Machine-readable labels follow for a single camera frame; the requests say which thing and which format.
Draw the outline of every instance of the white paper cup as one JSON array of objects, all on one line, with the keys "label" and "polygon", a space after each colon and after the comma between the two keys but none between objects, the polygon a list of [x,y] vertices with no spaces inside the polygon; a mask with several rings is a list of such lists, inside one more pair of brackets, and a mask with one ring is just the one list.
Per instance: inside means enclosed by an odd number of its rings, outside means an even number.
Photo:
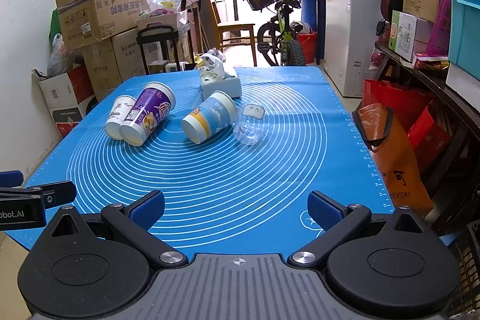
[{"label": "white paper cup", "polygon": [[201,144],[232,124],[237,115],[234,101],[223,91],[214,91],[182,120],[181,126],[191,141]]},{"label": "white paper cup", "polygon": [[134,104],[135,98],[130,95],[121,95],[113,103],[112,110],[105,123],[105,132],[112,139],[123,140],[120,136],[120,126]]},{"label": "white paper cup", "polygon": [[175,95],[167,85],[147,83],[120,126],[120,136],[130,145],[140,147],[173,110],[175,103]]}]

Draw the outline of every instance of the black crate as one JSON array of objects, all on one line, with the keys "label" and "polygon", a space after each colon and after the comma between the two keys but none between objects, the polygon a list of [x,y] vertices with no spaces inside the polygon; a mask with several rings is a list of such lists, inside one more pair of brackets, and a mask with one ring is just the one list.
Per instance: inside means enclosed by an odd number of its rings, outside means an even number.
[{"label": "black crate", "polygon": [[479,228],[480,220],[466,226],[465,231],[448,248],[460,266],[460,282],[452,295],[449,316],[480,309]]}]

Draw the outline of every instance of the metal screw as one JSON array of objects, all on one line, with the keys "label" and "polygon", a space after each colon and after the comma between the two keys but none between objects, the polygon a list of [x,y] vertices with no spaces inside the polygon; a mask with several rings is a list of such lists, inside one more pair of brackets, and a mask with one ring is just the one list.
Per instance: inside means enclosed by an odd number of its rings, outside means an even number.
[{"label": "metal screw", "polygon": [[165,263],[178,263],[183,260],[183,254],[178,251],[167,251],[160,255],[160,260]]},{"label": "metal screw", "polygon": [[292,255],[292,259],[301,264],[312,263],[315,258],[315,255],[308,251],[299,251]]}]

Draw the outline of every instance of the red bucket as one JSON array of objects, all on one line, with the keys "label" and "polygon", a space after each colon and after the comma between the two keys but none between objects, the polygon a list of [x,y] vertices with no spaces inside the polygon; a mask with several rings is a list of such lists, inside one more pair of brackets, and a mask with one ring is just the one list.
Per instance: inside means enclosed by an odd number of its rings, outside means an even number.
[{"label": "red bucket", "polygon": [[313,63],[317,52],[317,33],[298,34],[298,36],[298,42],[302,46],[303,54],[305,55],[305,62],[308,64]]}]

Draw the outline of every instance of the teal storage bin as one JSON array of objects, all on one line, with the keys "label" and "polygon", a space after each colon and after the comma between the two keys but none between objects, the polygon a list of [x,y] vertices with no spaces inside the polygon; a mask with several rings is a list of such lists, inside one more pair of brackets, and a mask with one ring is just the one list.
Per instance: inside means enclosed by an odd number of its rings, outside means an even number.
[{"label": "teal storage bin", "polygon": [[480,80],[480,0],[452,0],[448,61]]}]

